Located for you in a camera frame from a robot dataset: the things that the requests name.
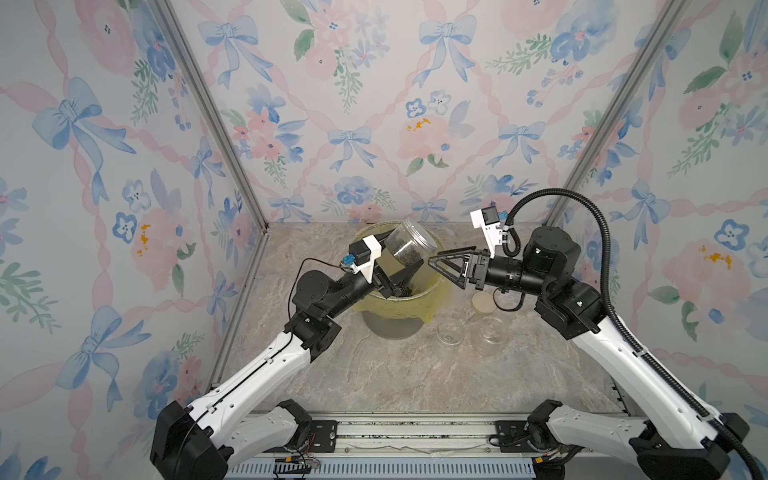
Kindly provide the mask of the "small jar with grey lid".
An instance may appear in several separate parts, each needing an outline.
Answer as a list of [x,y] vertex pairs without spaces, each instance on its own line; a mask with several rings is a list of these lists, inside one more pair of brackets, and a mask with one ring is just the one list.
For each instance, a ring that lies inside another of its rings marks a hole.
[[385,241],[388,252],[404,267],[427,262],[437,250],[433,236],[419,223],[404,219]]

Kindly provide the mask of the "beige round jar lid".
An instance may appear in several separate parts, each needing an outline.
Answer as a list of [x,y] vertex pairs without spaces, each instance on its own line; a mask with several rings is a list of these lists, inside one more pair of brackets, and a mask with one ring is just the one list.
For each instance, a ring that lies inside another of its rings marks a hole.
[[491,294],[477,292],[471,299],[472,308],[479,314],[490,315],[496,311],[496,304]]

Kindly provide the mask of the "glass jar with tea leaves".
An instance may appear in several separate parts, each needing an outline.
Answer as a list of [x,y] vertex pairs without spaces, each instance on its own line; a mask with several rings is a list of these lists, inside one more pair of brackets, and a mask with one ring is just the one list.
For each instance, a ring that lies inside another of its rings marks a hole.
[[438,345],[445,348],[458,347],[466,338],[464,325],[456,319],[444,319],[439,322],[435,334]]

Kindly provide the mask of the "translucent plastic container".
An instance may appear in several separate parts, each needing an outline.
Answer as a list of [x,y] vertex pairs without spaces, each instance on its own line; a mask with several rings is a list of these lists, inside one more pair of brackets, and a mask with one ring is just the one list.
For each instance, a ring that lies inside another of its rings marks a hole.
[[503,350],[506,344],[506,327],[497,317],[478,320],[472,330],[471,346],[481,357],[490,357]]

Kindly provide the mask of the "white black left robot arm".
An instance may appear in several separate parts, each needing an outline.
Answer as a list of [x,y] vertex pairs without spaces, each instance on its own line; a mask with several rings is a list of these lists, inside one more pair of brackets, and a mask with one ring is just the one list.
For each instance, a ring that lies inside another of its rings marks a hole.
[[187,406],[167,405],[156,420],[149,459],[165,479],[222,479],[230,468],[272,449],[301,450],[311,415],[294,400],[255,419],[250,412],[275,389],[316,360],[341,328],[337,317],[373,291],[400,295],[420,269],[393,276],[375,268],[371,279],[345,273],[337,280],[310,270],[297,281],[294,314],[250,363]]

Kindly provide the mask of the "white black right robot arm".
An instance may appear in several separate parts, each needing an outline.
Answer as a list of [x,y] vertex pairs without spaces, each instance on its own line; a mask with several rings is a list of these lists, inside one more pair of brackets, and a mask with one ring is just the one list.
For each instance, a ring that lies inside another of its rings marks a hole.
[[527,443],[542,452],[542,464],[556,467],[591,449],[639,468],[649,479],[719,479],[736,453],[752,478],[763,478],[743,444],[747,423],[701,400],[631,335],[621,318],[611,317],[607,288],[573,277],[579,255],[566,232],[539,227],[521,255],[501,257],[467,247],[429,260],[460,288],[492,287],[535,297],[541,319],[597,361],[644,414],[618,419],[545,400],[528,416],[523,432],[497,433],[493,441],[500,448]]

